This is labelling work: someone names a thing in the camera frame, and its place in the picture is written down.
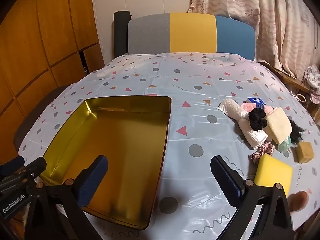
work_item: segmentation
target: tablecloth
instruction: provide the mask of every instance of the tablecloth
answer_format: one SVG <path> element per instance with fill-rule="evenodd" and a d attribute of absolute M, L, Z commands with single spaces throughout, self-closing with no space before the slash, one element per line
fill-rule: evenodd
<path fill-rule="evenodd" d="M 306 129 L 315 158 L 294 161 L 291 148 L 273 156 L 293 167 L 290 193 L 309 194 L 305 209 L 292 213 L 297 229 L 320 204 L 320 132 L 311 116 L 286 87 L 262 65 L 225 53 L 164 53 L 124 55 L 70 85 L 58 96 L 24 138 L 19 154 L 26 165 L 43 156 L 55 134 L 87 98 L 154 95 L 172 98 L 168 141 L 151 223 L 144 231 L 111 224 L 91 215 L 89 220 L 104 239 L 216 239 L 236 211 L 210 170 L 210 160 L 221 155 L 244 179 L 254 178 L 251 149 L 234 120 L 217 110 L 223 99 L 241 104 L 247 97 L 262 98 L 282 107 L 290 119 Z M 243 239 L 250 236 L 261 207 L 257 207 Z"/>

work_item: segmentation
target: black scrunchie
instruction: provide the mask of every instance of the black scrunchie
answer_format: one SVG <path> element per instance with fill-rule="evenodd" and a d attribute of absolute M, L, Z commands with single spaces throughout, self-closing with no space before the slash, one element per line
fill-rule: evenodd
<path fill-rule="evenodd" d="M 266 112 L 262 108 L 254 108 L 249 113 L 250 126 L 252 130 L 258 131 L 267 126 L 267 120 L 263 119 Z"/>

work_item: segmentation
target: gold metal tray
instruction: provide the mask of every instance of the gold metal tray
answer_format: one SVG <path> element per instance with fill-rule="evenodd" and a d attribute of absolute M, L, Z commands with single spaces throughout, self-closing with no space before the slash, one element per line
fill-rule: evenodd
<path fill-rule="evenodd" d="M 150 222 L 171 110 L 169 97 L 118 96 L 85 100 L 56 134 L 41 178 L 49 185 L 75 178 L 98 155 L 108 172 L 83 210 L 143 230 Z"/>

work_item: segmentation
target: chair backrest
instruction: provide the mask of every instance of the chair backrest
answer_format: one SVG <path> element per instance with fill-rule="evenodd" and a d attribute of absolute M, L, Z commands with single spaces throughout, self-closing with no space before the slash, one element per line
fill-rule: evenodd
<path fill-rule="evenodd" d="M 164 13 L 129 22 L 129 54 L 164 52 L 225 52 L 254 60 L 255 33 L 245 23 L 209 14 Z"/>

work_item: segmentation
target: pink towel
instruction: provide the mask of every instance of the pink towel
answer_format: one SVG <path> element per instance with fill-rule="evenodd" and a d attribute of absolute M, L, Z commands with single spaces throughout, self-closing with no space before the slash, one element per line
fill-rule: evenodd
<path fill-rule="evenodd" d="M 241 105 L 241 107 L 246 110 L 247 112 L 251 112 L 254 108 L 256 108 L 256 104 L 254 103 L 243 103 Z M 273 110 L 273 107 L 272 106 L 263 106 L 263 110 L 266 112 L 266 115 L 268 115 L 272 110 Z"/>

